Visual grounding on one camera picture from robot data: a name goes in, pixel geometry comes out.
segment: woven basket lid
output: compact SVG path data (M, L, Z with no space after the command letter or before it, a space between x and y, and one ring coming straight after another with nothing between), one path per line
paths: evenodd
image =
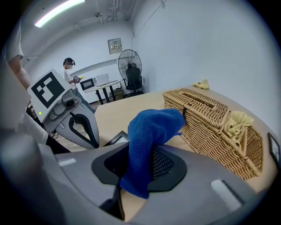
M183 88L165 92L163 96L174 104L186 108L186 113L194 114L216 128L221 128L229 117L227 105L194 90Z

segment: white wall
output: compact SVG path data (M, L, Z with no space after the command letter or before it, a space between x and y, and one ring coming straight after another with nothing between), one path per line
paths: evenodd
M165 5L138 1L132 14L144 91L208 79L211 90L248 108L281 140L280 52L258 14L240 1L167 0Z
M54 45L44 51L39 58L26 67L32 80L38 79L51 68L58 72L62 68L65 58L71 57L74 59L76 66L69 73L74 73L85 67L113 60L119 57L120 53L109 54L108 40L121 38L122 48L131 49L133 38L132 31L128 28L125 22L104 23L103 25L95 25L92 27L83 27L83 30L68 34L60 39ZM122 77L118 71L117 64L106 65L101 68L84 73L84 80L92 78L104 73L109 74L110 81L121 80ZM77 85L81 95L88 102L98 100L95 92L84 93L80 84Z

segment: white desk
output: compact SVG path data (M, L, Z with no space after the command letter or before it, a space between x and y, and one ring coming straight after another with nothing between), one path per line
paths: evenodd
M103 90L104 96L105 96L105 99L106 99L106 102L107 102L107 103L110 103L109 97L108 97L107 92L106 92L106 89L105 89L106 87L109 87L109 88L110 88L110 91L111 91L111 94L112 94L112 98L113 98L114 101L116 101L115 95L114 95L114 91L113 91L113 88L112 88L112 85L113 85L113 84L120 83L120 82L121 82L120 80L112 81L112 82L109 82L109 83L107 83L107 84L105 84L105 85L102 85L102 86L91 87L91 88L85 90L84 92L85 92L85 93L88 93L88 92L96 91L97 96L98 96L98 99L100 100L100 103L103 105L103 101L102 101L102 99L101 99L101 95L100 95L99 90L100 90L100 89Z

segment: office chair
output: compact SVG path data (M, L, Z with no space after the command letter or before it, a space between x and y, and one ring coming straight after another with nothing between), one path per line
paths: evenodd
M142 91L137 91L142 87L142 76L140 69L136 66L132 66L131 69L126 70L126 75L128 84L126 84L126 79L123 79L126 89L130 91L133 90L133 94L130 94L129 97L144 94Z

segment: electrical panel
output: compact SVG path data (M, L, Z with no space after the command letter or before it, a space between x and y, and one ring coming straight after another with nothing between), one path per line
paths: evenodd
M108 40L108 49L109 49L109 54L121 53L122 52L121 38Z

